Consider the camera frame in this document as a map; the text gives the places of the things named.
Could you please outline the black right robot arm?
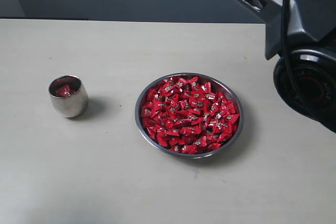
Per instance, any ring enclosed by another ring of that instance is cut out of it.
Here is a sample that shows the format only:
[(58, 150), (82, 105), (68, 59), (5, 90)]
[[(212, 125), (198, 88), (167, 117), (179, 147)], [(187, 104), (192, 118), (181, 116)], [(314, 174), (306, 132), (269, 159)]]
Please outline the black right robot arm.
[(335, 131), (335, 0), (236, 0), (265, 23), (275, 88), (296, 112)]

